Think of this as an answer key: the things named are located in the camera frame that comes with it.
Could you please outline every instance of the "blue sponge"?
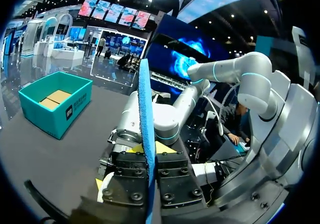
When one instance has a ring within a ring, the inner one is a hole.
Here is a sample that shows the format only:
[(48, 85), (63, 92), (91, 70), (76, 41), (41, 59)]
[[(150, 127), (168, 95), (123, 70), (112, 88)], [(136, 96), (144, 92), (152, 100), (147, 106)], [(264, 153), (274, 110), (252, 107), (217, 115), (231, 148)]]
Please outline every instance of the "blue sponge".
[(148, 215), (146, 218), (146, 224), (150, 224), (152, 220), (152, 207), (155, 196), (155, 169), (156, 169), (156, 152), (155, 152), (155, 139), (153, 126), (153, 110), (152, 110), (152, 92), (150, 86), (150, 74), (148, 60), (143, 59), (140, 62), (139, 71), (139, 86), (138, 86), (138, 98), (139, 98), (139, 115), (140, 115), (140, 128), (142, 133), (142, 146), (146, 157), (147, 174), (149, 180), (148, 191)]

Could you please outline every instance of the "screw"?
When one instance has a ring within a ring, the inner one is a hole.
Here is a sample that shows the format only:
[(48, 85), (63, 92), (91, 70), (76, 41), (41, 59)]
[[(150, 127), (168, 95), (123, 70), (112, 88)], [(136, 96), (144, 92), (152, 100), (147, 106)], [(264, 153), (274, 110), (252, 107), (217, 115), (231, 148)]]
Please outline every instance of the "screw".
[(188, 173), (188, 167), (182, 167), (182, 168), (180, 169), (180, 172), (181, 172), (182, 174), (187, 174), (187, 173)]
[(267, 202), (261, 202), (260, 207), (261, 207), (261, 209), (267, 209), (267, 208), (269, 208), (269, 205)]
[(141, 175), (142, 174), (142, 170), (140, 168), (136, 169), (136, 175)]
[(112, 195), (112, 193), (113, 193), (112, 189), (108, 189), (108, 188), (103, 189), (103, 191), (102, 191), (102, 194), (105, 196), (110, 196), (110, 195)]
[(259, 200), (260, 199), (260, 196), (258, 193), (252, 193), (251, 194), (251, 200)]
[(171, 201), (171, 200), (173, 200), (174, 199), (174, 197), (173, 197), (174, 195), (173, 194), (171, 194), (171, 193), (166, 193), (166, 194), (164, 194), (163, 195), (163, 200), (165, 200), (165, 201), (167, 201), (167, 202), (169, 202), (169, 201)]
[(133, 201), (139, 201), (142, 199), (142, 194), (140, 192), (135, 192), (130, 197)]
[(192, 191), (192, 194), (193, 194), (194, 196), (201, 196), (201, 195), (202, 195), (202, 191), (197, 188), (197, 189), (194, 189), (194, 190)]
[(118, 167), (118, 168), (116, 169), (116, 171), (117, 171), (118, 173), (122, 173), (122, 168)]
[(161, 175), (168, 175), (169, 171), (167, 169), (163, 169), (160, 171)]

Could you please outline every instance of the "display wall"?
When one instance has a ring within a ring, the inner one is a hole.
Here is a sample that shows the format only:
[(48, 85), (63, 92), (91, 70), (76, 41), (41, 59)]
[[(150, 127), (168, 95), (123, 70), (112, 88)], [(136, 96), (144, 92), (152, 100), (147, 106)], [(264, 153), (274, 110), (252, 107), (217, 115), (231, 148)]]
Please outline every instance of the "display wall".
[[(164, 15), (155, 31), (156, 33), (167, 35), (190, 46), (211, 61), (229, 58), (228, 51), (218, 42), (207, 37), (193, 26), (169, 15)], [(146, 58), (148, 58), (150, 70), (179, 80), (189, 80), (186, 73), (187, 69), (196, 63), (196, 61), (179, 52), (157, 43), (151, 43), (147, 49)]]

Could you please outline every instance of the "cardboard box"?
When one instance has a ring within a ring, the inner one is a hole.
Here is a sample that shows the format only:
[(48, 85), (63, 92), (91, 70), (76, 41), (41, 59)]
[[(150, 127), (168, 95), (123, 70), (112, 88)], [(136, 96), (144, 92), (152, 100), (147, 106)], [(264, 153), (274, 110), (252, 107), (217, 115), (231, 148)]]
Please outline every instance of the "cardboard box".
[(64, 72), (45, 76), (19, 91), (27, 120), (61, 139), (91, 100), (92, 80)]

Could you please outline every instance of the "cable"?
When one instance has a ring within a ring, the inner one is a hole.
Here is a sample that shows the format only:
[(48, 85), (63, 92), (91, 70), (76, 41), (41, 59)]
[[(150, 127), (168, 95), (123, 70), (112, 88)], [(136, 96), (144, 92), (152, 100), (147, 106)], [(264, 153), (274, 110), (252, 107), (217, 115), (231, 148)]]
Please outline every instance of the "cable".
[(207, 164), (206, 164), (206, 162), (205, 162), (205, 164), (204, 164), (204, 172), (205, 172), (205, 176), (206, 176), (206, 183), (211, 187), (211, 191), (210, 191), (210, 200), (208, 201), (208, 202), (206, 202), (206, 205), (208, 206), (208, 204), (212, 201), (212, 193), (214, 192), (213, 190), (214, 190), (214, 188), (212, 187), (212, 185), (208, 182), (208, 176), (207, 176)]
[(225, 106), (225, 102), (227, 100), (227, 97), (229, 96), (229, 94), (236, 88), (240, 85), (240, 83), (237, 83), (235, 84), (231, 89), (229, 89), (229, 91), (227, 92), (227, 94), (225, 95), (223, 101), (222, 101), (222, 104), (221, 104), (221, 108), (220, 108), (220, 111), (219, 111), (219, 118), (218, 118), (218, 127), (219, 127), (219, 134), (220, 136), (223, 136), (224, 134), (224, 130), (223, 130), (223, 127), (222, 127), (222, 124), (221, 124), (221, 115), (222, 115), (222, 109), (224, 108)]
[(217, 112), (217, 110), (215, 109), (215, 107), (214, 107), (214, 105), (213, 105), (213, 103), (212, 103), (212, 101), (207, 97), (207, 96), (203, 96), (206, 100), (208, 100), (208, 102), (209, 102), (209, 104), (211, 105), (211, 108), (213, 109), (213, 111), (215, 112), (215, 115), (216, 115), (216, 117), (217, 117), (217, 119), (218, 119), (218, 125), (219, 125), (219, 134), (221, 135), (221, 136), (223, 136), (224, 134), (224, 132), (223, 132), (223, 127), (222, 127), (222, 124), (221, 124), (221, 121), (220, 121), (220, 115), (218, 115), (218, 112)]

